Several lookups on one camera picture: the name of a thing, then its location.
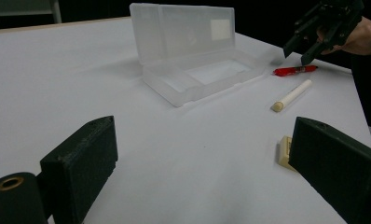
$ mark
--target white table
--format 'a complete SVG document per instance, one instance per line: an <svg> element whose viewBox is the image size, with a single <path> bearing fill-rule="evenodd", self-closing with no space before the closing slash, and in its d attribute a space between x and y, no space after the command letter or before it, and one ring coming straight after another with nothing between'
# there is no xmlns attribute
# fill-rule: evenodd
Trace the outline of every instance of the white table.
<svg viewBox="0 0 371 224"><path fill-rule="evenodd" d="M344 223L298 173L277 163L297 116L371 147L349 69L275 77L300 55L236 35L262 77L173 107L141 80L131 19L0 32L0 177L40 160L90 120L115 117L119 161L85 223ZM270 106L306 77L281 113Z"/></svg>

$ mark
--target white chalk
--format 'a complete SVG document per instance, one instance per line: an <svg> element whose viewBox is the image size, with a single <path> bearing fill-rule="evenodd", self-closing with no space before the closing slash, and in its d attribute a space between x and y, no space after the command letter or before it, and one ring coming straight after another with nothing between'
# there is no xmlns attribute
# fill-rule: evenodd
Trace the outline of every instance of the white chalk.
<svg viewBox="0 0 371 224"><path fill-rule="evenodd" d="M297 86L295 89L290 91L286 96L284 96L280 101L276 102L271 109L275 112L281 112L285 107L287 107L291 102L294 101L302 92L311 86L311 80L305 80L301 85Z"/></svg>

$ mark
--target eraser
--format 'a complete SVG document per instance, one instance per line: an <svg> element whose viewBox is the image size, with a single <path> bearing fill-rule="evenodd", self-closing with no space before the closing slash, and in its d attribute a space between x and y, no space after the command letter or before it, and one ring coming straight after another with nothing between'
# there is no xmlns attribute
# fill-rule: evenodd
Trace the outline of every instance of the eraser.
<svg viewBox="0 0 371 224"><path fill-rule="evenodd" d="M281 145L279 149L279 162L278 164L290 169L292 171L296 171L296 169L288 164L288 161L290 159L290 147L291 147L291 141L292 138L289 136L284 136L281 140Z"/></svg>

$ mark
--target red pen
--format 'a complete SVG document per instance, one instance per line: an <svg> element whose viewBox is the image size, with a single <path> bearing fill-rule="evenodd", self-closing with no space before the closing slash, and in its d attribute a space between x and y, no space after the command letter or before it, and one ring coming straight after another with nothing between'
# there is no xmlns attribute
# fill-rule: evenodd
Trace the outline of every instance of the red pen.
<svg viewBox="0 0 371 224"><path fill-rule="evenodd" d="M286 77L297 73L305 73L305 72L313 72L316 70L318 66L316 65L305 65L299 67L285 67L285 68L278 68L273 71L278 77Z"/></svg>

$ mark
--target clear plastic box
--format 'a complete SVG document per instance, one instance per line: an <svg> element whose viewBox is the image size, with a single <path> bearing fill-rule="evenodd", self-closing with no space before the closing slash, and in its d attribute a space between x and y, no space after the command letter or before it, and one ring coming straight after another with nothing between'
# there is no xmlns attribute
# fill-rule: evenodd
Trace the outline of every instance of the clear plastic box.
<svg viewBox="0 0 371 224"><path fill-rule="evenodd" d="M235 49L232 7L130 5L143 81L182 106L262 75Z"/></svg>

